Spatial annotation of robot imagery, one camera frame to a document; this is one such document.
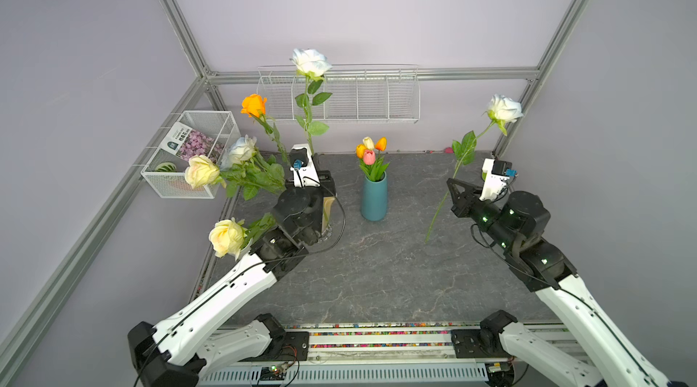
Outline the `cream white tulip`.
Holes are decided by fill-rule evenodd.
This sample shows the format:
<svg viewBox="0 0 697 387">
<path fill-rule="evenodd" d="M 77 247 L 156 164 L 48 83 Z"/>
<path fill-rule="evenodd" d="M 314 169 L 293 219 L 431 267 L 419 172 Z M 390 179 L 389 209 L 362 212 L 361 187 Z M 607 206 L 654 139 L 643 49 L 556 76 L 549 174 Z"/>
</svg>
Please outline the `cream white tulip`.
<svg viewBox="0 0 697 387">
<path fill-rule="evenodd" d="M 375 144 L 373 140 L 370 137 L 363 138 L 363 145 L 366 147 L 368 150 L 374 150 L 375 149 Z"/>
</svg>

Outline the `small orange tulip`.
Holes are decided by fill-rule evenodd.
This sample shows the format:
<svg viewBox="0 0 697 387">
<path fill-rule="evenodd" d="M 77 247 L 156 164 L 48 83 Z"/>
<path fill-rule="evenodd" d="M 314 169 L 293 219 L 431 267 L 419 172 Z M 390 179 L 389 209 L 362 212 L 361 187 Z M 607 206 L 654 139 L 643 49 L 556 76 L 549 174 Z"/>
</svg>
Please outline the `small orange tulip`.
<svg viewBox="0 0 697 387">
<path fill-rule="evenodd" d="M 359 159 L 362 159 L 365 152 L 367 151 L 367 148 L 363 144 L 359 144 L 356 147 L 356 155 Z"/>
</svg>

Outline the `orange yellow tulip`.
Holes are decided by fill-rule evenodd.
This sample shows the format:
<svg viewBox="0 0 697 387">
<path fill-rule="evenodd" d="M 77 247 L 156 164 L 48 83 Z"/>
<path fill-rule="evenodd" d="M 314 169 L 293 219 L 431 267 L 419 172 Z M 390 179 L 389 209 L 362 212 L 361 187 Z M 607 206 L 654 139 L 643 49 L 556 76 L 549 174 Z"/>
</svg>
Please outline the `orange yellow tulip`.
<svg viewBox="0 0 697 387">
<path fill-rule="evenodd" d="M 374 148 L 378 151 L 384 152 L 387 149 L 388 141 L 386 138 L 381 138 L 378 142 L 374 144 Z"/>
</svg>

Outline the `teal cylinder vase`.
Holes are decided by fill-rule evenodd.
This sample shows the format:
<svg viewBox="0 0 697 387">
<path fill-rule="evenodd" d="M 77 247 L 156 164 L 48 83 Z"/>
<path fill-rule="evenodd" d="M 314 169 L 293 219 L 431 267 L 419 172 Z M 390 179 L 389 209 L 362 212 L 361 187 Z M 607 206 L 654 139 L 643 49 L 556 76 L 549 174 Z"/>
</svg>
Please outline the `teal cylinder vase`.
<svg viewBox="0 0 697 387">
<path fill-rule="evenodd" d="M 364 179 L 361 199 L 361 216 L 371 222 L 382 220 L 388 213 L 388 175 L 379 181 Z"/>
</svg>

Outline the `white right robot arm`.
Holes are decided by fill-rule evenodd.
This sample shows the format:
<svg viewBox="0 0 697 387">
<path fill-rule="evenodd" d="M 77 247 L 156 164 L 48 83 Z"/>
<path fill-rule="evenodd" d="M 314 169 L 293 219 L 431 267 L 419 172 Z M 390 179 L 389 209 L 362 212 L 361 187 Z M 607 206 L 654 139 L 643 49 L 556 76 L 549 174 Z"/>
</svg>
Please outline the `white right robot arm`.
<svg viewBox="0 0 697 387">
<path fill-rule="evenodd" d="M 542 200 L 526 191 L 498 207 L 484 190 L 455 178 L 447 182 L 452 212 L 501 247 L 509 270 L 542 301 L 586 352 L 583 363 L 531 332 L 503 310 L 480 324 L 484 347 L 498 346 L 558 386 L 672 386 L 591 295 L 575 266 L 544 239 L 551 218 Z"/>
</svg>

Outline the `cream yellow rose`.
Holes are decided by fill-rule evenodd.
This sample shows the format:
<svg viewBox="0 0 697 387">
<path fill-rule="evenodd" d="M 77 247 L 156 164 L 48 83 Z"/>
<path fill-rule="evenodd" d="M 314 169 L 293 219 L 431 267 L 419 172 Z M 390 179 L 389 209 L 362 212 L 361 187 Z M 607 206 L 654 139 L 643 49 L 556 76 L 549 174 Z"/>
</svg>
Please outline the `cream yellow rose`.
<svg viewBox="0 0 697 387">
<path fill-rule="evenodd" d="M 250 247 L 276 224 L 270 213 L 252 223 L 234 218 L 221 220 L 211 230 L 209 241 L 217 258 L 233 256 L 239 259 L 245 248 Z"/>
<path fill-rule="evenodd" d="M 283 167 L 274 158 L 267 161 L 260 155 L 227 169 L 215 165 L 208 156 L 194 156 L 184 179 L 192 188 L 221 185 L 228 197 L 240 191 L 244 200 L 255 198 L 261 191 L 278 195 L 286 189 Z"/>
</svg>

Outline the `yellow wavy glass vase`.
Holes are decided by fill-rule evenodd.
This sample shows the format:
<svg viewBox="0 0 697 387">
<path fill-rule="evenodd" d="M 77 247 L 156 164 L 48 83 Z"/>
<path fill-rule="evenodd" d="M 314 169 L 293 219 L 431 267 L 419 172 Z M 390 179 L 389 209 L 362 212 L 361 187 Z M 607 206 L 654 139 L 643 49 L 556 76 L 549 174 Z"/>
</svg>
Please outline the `yellow wavy glass vase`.
<svg viewBox="0 0 697 387">
<path fill-rule="evenodd" d="M 335 196 L 328 196 L 323 198 L 322 206 L 322 224 L 321 224 L 321 236 L 323 238 L 329 237 L 331 232 L 331 211 L 332 207 L 336 201 Z"/>
</svg>

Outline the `pink tulip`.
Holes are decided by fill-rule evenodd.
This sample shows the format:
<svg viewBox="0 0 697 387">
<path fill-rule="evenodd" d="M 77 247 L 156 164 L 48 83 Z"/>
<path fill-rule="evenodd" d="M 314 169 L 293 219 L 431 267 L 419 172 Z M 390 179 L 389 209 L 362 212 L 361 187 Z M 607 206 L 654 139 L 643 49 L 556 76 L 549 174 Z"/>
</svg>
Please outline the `pink tulip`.
<svg viewBox="0 0 697 387">
<path fill-rule="evenodd" d="M 372 166 L 376 163 L 376 154 L 372 149 L 366 149 L 364 151 L 362 161 L 366 166 Z"/>
</svg>

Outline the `white blue rose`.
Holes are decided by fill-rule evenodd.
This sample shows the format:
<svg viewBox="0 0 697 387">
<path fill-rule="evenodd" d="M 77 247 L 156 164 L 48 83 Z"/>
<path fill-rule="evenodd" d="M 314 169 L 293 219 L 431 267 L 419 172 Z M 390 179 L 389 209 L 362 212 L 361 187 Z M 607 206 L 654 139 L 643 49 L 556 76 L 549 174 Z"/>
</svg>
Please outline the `white blue rose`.
<svg viewBox="0 0 697 387">
<path fill-rule="evenodd" d="M 221 160 L 221 176 L 246 196 L 254 197 L 261 190 L 280 193 L 285 189 L 283 167 L 275 156 L 265 158 L 256 142 L 245 136 L 230 146 Z"/>
</svg>

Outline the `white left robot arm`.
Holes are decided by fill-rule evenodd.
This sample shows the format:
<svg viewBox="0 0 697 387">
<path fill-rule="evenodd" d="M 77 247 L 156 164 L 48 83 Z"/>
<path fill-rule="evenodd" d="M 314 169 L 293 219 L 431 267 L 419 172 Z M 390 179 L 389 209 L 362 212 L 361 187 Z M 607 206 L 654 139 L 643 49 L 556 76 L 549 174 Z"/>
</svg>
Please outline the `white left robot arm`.
<svg viewBox="0 0 697 387">
<path fill-rule="evenodd" d="M 141 322 L 128 334 L 130 356 L 143 386 L 195 386 L 201 378 L 243 360 L 277 359 L 295 338 L 270 314 L 222 333 L 220 327 L 255 296 L 271 288 L 306 257 L 321 238 L 324 200 L 336 186 L 328 170 L 289 187 L 272 209 L 276 224 L 250 243 L 235 267 L 179 312 L 156 325 Z"/>
</svg>

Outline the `orange ranunculus flower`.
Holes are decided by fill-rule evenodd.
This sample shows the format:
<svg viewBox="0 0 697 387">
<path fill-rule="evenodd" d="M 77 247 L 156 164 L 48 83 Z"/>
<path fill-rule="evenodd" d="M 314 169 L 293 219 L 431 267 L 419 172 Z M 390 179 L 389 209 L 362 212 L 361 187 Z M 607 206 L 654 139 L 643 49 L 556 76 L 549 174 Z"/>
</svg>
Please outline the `orange ranunculus flower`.
<svg viewBox="0 0 697 387">
<path fill-rule="evenodd" d="M 276 125 L 275 119 L 267 115 L 266 102 L 267 98 L 263 98 L 258 94 L 252 94 L 241 103 L 241 114 L 254 119 L 263 127 L 266 135 L 276 145 L 281 154 L 282 161 L 289 167 L 290 160 L 288 151 L 281 141 L 281 133 Z"/>
</svg>

